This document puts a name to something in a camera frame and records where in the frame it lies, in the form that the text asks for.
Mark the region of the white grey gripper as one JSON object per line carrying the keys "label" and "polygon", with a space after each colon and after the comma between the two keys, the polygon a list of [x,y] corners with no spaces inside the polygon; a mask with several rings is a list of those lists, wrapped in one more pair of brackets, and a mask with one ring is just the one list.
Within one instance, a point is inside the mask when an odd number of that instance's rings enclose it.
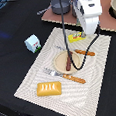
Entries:
{"label": "white grey gripper", "polygon": [[100,0],[74,0],[76,16],[85,34],[94,34],[102,13]]}

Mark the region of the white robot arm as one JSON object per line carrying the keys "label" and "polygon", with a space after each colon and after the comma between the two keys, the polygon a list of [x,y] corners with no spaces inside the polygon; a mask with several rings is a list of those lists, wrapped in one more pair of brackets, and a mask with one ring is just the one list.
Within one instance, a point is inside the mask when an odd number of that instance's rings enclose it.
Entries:
{"label": "white robot arm", "polygon": [[94,34],[102,13],[100,0],[73,0],[76,17],[85,34]]}

